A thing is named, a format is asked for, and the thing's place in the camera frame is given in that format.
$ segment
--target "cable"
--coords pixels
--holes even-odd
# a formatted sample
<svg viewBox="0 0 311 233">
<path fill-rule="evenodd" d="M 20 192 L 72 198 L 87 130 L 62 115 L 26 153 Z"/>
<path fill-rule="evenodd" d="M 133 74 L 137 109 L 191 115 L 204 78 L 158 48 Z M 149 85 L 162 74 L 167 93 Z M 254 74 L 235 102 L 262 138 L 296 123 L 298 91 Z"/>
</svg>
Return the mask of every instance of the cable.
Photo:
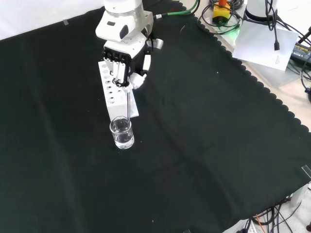
<svg viewBox="0 0 311 233">
<path fill-rule="evenodd" d="M 179 12 L 168 12 L 168 13 L 163 13 L 163 14 L 155 15 L 154 19 L 162 18 L 162 17 L 165 17 L 165 16 L 182 16 L 182 15 L 191 16 L 198 10 L 199 5 L 200 5 L 200 0 L 195 0 L 194 5 L 190 9 L 188 9 L 188 10 L 179 11 Z"/>
<path fill-rule="evenodd" d="M 260 227 L 261 227 L 261 229 L 262 229 L 263 233 L 266 233 L 266 232 L 264 231 L 264 229 L 263 229 L 263 227 L 262 227 L 261 223 L 260 223 L 260 220 L 259 220 L 259 218 L 258 218 L 258 215 L 256 215 L 256 218 L 257 218 L 257 221 L 258 221 L 258 223 L 259 223 L 259 225 L 260 225 Z"/>
<path fill-rule="evenodd" d="M 285 220 L 281 221 L 279 224 L 281 224 L 282 222 L 285 222 L 285 221 L 288 220 L 291 216 L 293 216 L 294 213 L 296 212 L 296 210 L 300 207 L 300 205 L 301 205 L 301 202 L 300 202 L 300 204 L 297 206 L 297 208 L 292 212 L 292 214 L 291 214 L 288 218 L 286 218 Z"/>
<path fill-rule="evenodd" d="M 211 26 L 211 27 L 227 27 L 227 28 L 231 28 L 225 32 L 219 32 L 219 33 L 212 33 L 212 32 L 209 32 L 210 34 L 213 34 L 213 35 L 223 35 L 223 34 L 227 34 L 233 30 L 236 30 L 237 28 L 240 27 L 240 21 L 242 20 L 242 17 L 235 11 L 235 4 L 234 4 L 234 1 L 231 1 L 231 2 L 227 2 L 229 5 L 230 5 L 230 8 L 227 8 L 225 6 L 220 6 L 218 4 L 216 4 L 218 2 L 218 0 L 213 0 L 211 4 L 207 5 L 204 10 L 202 11 L 201 13 L 201 16 L 198 18 L 197 20 L 197 25 L 199 26 L 199 28 L 203 31 L 205 31 L 201 26 L 200 26 L 200 20 L 202 19 L 207 25 Z M 226 25 L 226 23 L 222 23 L 222 24 L 218 24 L 218 25 L 213 25 L 213 24 L 210 24 L 206 21 L 206 19 L 204 18 L 204 14 L 205 12 L 211 8 L 211 7 L 214 7 L 214 6 L 218 6 L 220 8 L 225 8 L 227 10 L 230 11 L 231 15 L 228 19 L 228 21 L 231 19 L 232 16 L 234 16 L 236 19 L 237 19 L 237 23 L 234 24 L 234 25 Z"/>
<path fill-rule="evenodd" d="M 185 15 L 182 15 L 182 16 L 192 16 L 192 15 L 194 15 L 194 13 L 199 9 L 200 3 L 201 3 L 201 1 L 198 0 L 198 4 L 196 5 L 196 8 L 194 9 L 194 11 L 192 11 L 190 14 L 185 14 Z"/>
<path fill-rule="evenodd" d="M 270 2 L 268 2 L 268 0 L 265 0 L 265 6 L 266 6 L 266 16 L 267 16 L 267 23 L 268 23 L 268 28 L 270 31 L 274 30 L 274 34 L 275 34 L 275 42 L 274 42 L 274 50 L 280 50 L 280 44 L 277 41 L 277 33 L 276 33 L 276 17 L 277 17 L 277 10 L 274 11 L 273 7 L 273 0 L 271 0 Z"/>
<path fill-rule="evenodd" d="M 294 68 L 294 70 L 296 70 L 297 71 L 297 73 L 296 74 L 300 74 L 300 71 L 293 65 L 293 63 L 291 63 L 291 61 L 288 61 L 288 64 L 290 64 L 291 65 L 291 67 L 293 67 Z M 311 81 L 311 77 L 310 77 L 310 75 L 309 75 L 309 77 L 307 77 L 307 76 L 303 76 L 305 79 L 308 79 L 308 80 L 310 80 Z"/>
<path fill-rule="evenodd" d="M 289 25 L 288 23 L 285 23 L 279 16 L 276 16 L 276 22 L 281 25 L 282 27 L 286 28 L 288 31 L 292 31 L 290 28 L 294 29 L 296 32 L 298 32 L 300 35 L 302 35 L 302 37 L 299 36 L 300 39 L 304 38 L 304 35 L 298 31 L 296 28 L 292 27 L 291 25 Z M 309 38 L 305 39 L 305 42 L 311 46 L 311 40 Z"/>
<path fill-rule="evenodd" d="M 265 214 L 267 214 L 267 221 L 266 221 L 266 222 L 261 222 L 261 224 L 264 226 L 264 225 L 269 225 L 270 223 L 273 223 L 274 220 L 275 220 L 275 218 L 277 217 L 277 214 L 275 214 L 274 208 L 275 208 L 276 206 L 278 206 L 278 205 L 282 205 L 282 204 L 284 204 L 284 203 L 286 203 L 286 202 L 288 202 L 288 201 L 291 201 L 291 199 L 292 199 L 291 197 L 284 198 L 284 199 L 280 200 L 279 202 L 277 202 L 274 206 L 269 207 L 269 208 L 266 210 L 265 213 L 259 215 L 258 217 L 262 217 L 262 216 L 264 216 Z M 269 213 L 269 212 L 271 212 L 271 218 L 270 218 L 270 219 L 268 218 L 268 213 Z M 252 217 L 251 219 L 252 219 L 252 221 L 253 221 L 255 224 L 259 225 L 259 222 L 258 222 L 254 217 Z"/>
<path fill-rule="evenodd" d="M 195 4 L 189 9 L 185 11 L 179 11 L 179 12 L 169 12 L 167 13 L 168 16 L 175 16 L 175 15 L 185 15 L 185 14 L 191 14 L 191 11 L 195 8 L 196 4 L 198 4 L 198 0 L 195 1 Z"/>
<path fill-rule="evenodd" d="M 246 225 L 247 225 L 247 226 L 245 225 L 245 227 L 244 227 L 244 228 L 245 228 L 245 231 L 244 231 L 245 233 L 248 232 L 248 230 L 249 230 L 249 228 L 250 228 L 250 226 L 251 226 L 251 223 L 252 223 L 252 220 L 251 220 L 251 219 L 248 219 L 247 222 L 246 222 Z"/>
<path fill-rule="evenodd" d="M 300 80 L 301 80 L 301 83 L 302 83 L 303 87 L 305 88 L 305 92 L 308 93 L 308 94 L 311 93 L 311 89 L 310 89 L 310 88 L 307 88 L 307 87 L 305 86 L 304 82 L 303 82 L 303 76 L 304 76 L 304 75 L 303 75 L 303 72 L 305 72 L 305 73 L 310 77 L 310 75 L 305 71 L 307 62 L 310 60 L 310 58 L 311 58 L 311 56 L 309 56 L 308 59 L 305 61 L 305 63 L 303 64 L 303 67 L 302 67 L 302 69 L 301 69 L 301 71 L 300 71 Z"/>
<path fill-rule="evenodd" d="M 279 210 L 277 209 L 279 215 L 281 215 L 281 217 L 284 219 L 284 222 L 285 222 L 286 226 L 290 229 L 291 233 L 293 233 L 291 227 L 288 225 L 287 221 L 285 220 L 285 218 L 283 217 L 283 215 L 281 214 L 281 212 L 280 212 Z"/>
<path fill-rule="evenodd" d="M 279 213 L 280 213 L 280 209 L 281 209 L 281 205 L 278 206 L 278 209 L 277 209 L 277 219 L 276 219 L 276 225 L 277 225 L 277 233 L 280 233 L 280 229 L 279 229 L 279 223 L 278 223 L 278 217 L 279 217 Z"/>
<path fill-rule="evenodd" d="M 267 233 L 269 233 L 269 224 L 267 224 Z"/>
</svg>

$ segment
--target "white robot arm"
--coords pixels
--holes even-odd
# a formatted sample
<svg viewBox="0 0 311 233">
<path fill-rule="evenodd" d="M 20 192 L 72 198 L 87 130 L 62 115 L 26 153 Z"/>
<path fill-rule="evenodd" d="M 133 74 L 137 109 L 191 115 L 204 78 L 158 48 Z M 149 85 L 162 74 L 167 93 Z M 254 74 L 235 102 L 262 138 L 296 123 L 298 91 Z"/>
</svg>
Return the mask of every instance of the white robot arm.
<svg viewBox="0 0 311 233">
<path fill-rule="evenodd" d="M 130 92 L 147 76 L 153 44 L 160 49 L 163 41 L 150 38 L 153 15 L 143 10 L 141 0 L 104 0 L 104 6 L 96 35 L 106 40 L 103 54 L 113 83 Z"/>
</svg>

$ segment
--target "black tablecloth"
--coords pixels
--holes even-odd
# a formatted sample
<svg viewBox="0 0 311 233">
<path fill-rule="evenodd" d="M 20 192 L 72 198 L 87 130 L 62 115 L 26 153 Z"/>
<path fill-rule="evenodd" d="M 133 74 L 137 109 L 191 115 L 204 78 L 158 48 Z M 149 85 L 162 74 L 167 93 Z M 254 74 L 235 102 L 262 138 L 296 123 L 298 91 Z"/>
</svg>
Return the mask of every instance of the black tablecloth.
<svg viewBox="0 0 311 233">
<path fill-rule="evenodd" d="M 118 150 L 103 11 L 0 42 L 1 232 L 221 233 L 308 181 L 308 129 L 194 17 L 156 21 L 164 47 L 135 91 L 135 144 Z"/>
</svg>

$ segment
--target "paper sheet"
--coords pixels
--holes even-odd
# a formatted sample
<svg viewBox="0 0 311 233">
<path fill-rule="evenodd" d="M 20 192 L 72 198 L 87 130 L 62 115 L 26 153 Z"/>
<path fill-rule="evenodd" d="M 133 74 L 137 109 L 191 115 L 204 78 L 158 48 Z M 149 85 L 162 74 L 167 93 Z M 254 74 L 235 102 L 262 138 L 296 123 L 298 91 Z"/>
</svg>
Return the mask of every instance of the paper sheet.
<svg viewBox="0 0 311 233">
<path fill-rule="evenodd" d="M 276 29 L 280 50 L 274 50 L 274 31 L 269 31 L 268 26 L 244 21 L 238 38 L 233 57 L 254 62 L 267 67 L 285 70 L 298 33 L 283 29 Z"/>
</svg>

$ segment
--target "white wall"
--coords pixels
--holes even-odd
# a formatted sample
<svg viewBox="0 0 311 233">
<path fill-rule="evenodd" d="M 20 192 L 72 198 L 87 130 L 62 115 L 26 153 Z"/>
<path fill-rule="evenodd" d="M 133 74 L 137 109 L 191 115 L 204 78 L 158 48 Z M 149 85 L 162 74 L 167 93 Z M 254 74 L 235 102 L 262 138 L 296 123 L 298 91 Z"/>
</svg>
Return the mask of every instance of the white wall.
<svg viewBox="0 0 311 233">
<path fill-rule="evenodd" d="M 0 40 L 100 8 L 103 0 L 0 0 Z"/>
</svg>

